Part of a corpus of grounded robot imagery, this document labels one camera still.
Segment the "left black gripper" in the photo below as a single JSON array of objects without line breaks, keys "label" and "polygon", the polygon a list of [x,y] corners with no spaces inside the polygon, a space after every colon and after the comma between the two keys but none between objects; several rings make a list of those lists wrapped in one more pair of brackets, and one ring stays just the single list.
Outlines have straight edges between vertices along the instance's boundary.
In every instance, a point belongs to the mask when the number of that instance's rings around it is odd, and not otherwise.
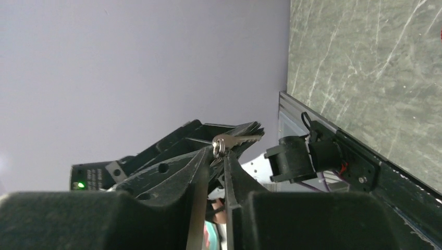
[{"label": "left black gripper", "polygon": [[136,158],[126,156],[118,160],[71,166],[70,190],[108,190],[123,182],[136,169]]}]

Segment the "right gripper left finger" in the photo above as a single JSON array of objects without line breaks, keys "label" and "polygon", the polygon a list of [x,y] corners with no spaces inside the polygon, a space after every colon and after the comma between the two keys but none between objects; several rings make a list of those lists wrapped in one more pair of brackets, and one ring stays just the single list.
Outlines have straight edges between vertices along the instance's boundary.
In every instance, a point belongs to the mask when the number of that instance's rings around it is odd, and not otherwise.
[{"label": "right gripper left finger", "polygon": [[22,192],[1,197],[1,249],[201,249],[209,166],[203,148],[177,159],[140,196]]}]

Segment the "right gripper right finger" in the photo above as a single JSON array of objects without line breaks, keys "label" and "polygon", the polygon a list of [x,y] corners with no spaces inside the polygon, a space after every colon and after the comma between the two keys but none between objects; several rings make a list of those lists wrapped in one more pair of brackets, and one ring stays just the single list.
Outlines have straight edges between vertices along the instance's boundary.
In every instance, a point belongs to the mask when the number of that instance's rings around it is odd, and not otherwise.
[{"label": "right gripper right finger", "polygon": [[399,249],[389,219],[371,196],[271,192],[224,156],[229,249]]}]

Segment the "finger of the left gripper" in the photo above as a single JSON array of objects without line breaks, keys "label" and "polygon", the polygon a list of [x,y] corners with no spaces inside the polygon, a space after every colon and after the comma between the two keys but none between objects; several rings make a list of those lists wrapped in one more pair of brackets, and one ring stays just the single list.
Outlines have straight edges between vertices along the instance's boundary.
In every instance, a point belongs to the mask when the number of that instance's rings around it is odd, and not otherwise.
[{"label": "finger of the left gripper", "polygon": [[240,125],[190,121],[123,163],[128,177],[117,184],[117,189],[146,192],[181,170],[200,149],[212,150],[212,139],[219,134],[263,136],[264,129],[257,121]]}]

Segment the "silver key bunch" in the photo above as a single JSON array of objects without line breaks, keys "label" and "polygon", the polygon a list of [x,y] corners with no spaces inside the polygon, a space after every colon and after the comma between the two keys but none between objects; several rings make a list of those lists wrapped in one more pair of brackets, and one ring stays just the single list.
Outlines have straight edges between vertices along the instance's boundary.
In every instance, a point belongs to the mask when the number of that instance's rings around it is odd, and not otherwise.
[{"label": "silver key bunch", "polygon": [[215,136],[212,141],[213,156],[214,160],[212,165],[217,164],[222,160],[224,154],[235,146],[241,145],[243,143],[257,142],[262,138],[261,135],[243,135],[243,136],[233,136],[229,134],[219,134]]}]

